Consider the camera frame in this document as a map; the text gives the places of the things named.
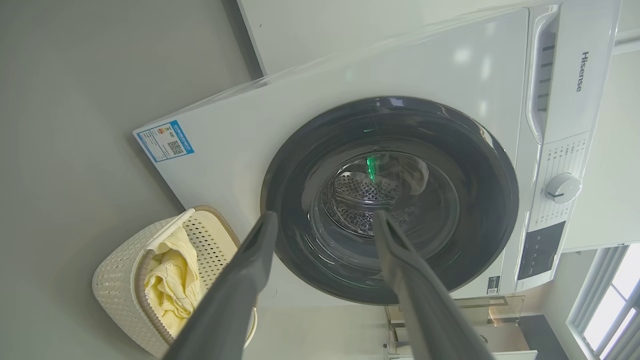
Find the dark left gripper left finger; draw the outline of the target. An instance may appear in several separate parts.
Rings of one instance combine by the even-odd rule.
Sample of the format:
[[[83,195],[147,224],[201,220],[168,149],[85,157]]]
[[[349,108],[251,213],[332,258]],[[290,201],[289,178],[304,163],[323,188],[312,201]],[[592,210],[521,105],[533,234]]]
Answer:
[[[278,216],[261,214],[231,261],[202,298],[165,360],[240,360],[252,309],[274,260]]]

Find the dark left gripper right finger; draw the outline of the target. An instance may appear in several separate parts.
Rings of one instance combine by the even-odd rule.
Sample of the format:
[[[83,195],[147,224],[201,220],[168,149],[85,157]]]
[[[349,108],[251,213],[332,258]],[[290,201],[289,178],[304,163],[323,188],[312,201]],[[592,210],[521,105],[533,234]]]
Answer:
[[[493,360],[446,287],[384,210],[374,214],[382,275],[395,292],[416,360]]]

